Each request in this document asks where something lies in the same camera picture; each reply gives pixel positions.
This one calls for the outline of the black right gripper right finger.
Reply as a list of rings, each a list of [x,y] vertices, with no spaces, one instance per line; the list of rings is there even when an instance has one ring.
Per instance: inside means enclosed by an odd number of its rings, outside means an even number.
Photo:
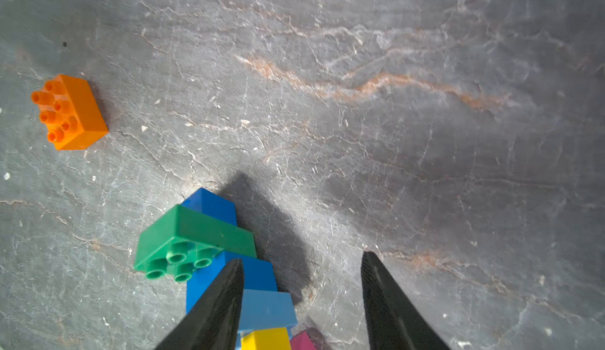
[[[371,349],[448,348],[373,252],[363,253],[361,279]]]

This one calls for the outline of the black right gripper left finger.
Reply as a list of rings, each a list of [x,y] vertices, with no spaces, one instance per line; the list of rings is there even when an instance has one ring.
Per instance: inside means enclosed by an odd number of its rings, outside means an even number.
[[[244,265],[231,260],[158,349],[234,349],[244,294]]]

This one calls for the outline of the light blue lego brick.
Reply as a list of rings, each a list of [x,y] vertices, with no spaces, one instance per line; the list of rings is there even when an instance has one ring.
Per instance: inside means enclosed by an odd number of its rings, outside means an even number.
[[[290,293],[244,290],[238,333],[241,336],[275,328],[293,328],[298,324]]]

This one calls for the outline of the yellow lego brick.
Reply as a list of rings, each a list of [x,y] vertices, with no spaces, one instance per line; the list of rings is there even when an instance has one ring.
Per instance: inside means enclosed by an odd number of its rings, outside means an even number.
[[[291,350],[288,330],[257,330],[241,338],[242,350]]]

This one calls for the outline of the dark blue lego brick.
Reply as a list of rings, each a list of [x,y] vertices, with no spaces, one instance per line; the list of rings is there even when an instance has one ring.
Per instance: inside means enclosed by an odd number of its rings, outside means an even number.
[[[219,197],[209,190],[200,188],[183,201],[182,205],[193,211],[198,211],[212,218],[237,226],[236,207],[233,202]],[[273,265],[234,252],[222,251],[217,254],[209,266],[197,269],[192,278],[187,281],[187,296],[185,313],[193,309],[198,299],[222,271],[224,266],[233,259],[241,259],[244,265],[244,288],[246,290],[265,290],[277,292],[277,281]]]

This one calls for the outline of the green lego brick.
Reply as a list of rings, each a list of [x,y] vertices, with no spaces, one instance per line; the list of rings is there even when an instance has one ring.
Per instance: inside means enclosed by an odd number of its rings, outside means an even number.
[[[187,282],[223,251],[255,258],[253,233],[177,204],[139,236],[134,269],[150,280]]]

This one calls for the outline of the orange lego brick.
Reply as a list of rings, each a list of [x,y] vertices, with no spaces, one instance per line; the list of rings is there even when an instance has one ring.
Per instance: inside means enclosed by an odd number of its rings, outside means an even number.
[[[88,82],[59,74],[31,94],[47,140],[58,151],[84,150],[108,134]]]

